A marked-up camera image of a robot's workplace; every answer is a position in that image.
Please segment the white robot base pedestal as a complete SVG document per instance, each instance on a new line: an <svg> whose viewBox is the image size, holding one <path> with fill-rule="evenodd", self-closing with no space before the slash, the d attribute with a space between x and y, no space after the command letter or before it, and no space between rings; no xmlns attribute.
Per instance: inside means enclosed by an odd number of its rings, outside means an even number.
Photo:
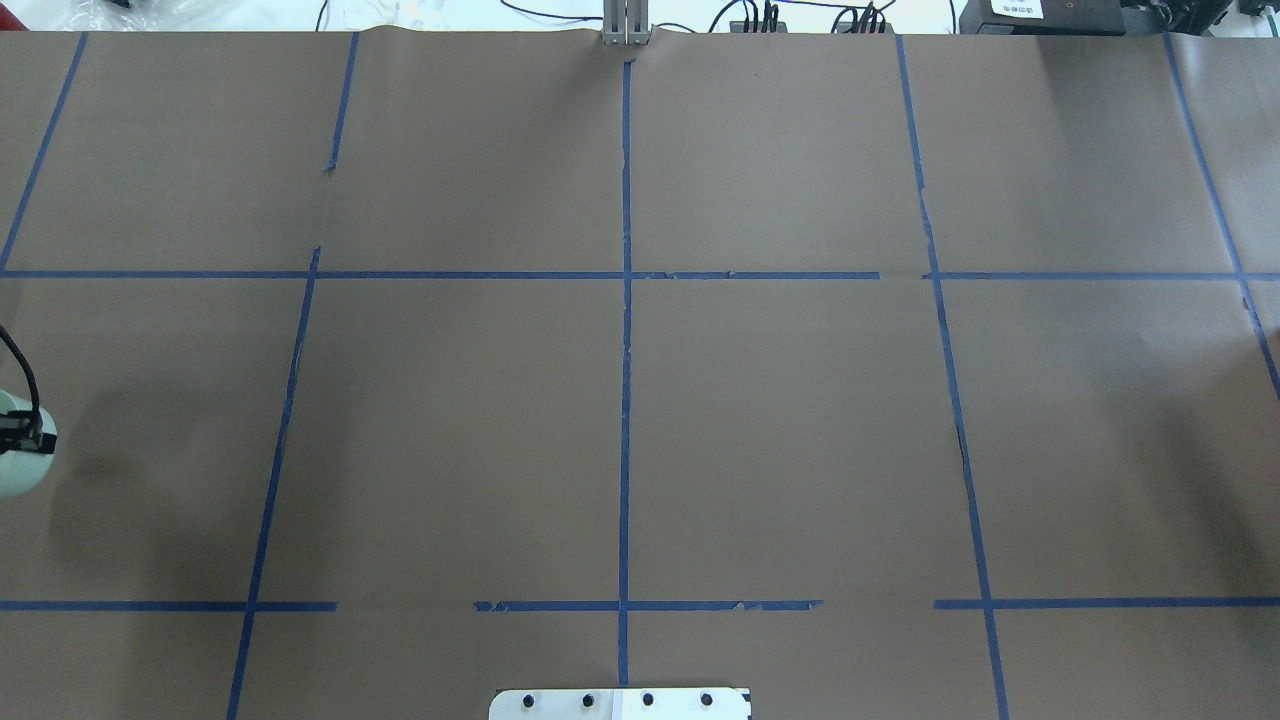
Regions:
<svg viewBox="0 0 1280 720"><path fill-rule="evenodd" d="M751 719L750 691L732 687L502 691L489 719Z"/></svg>

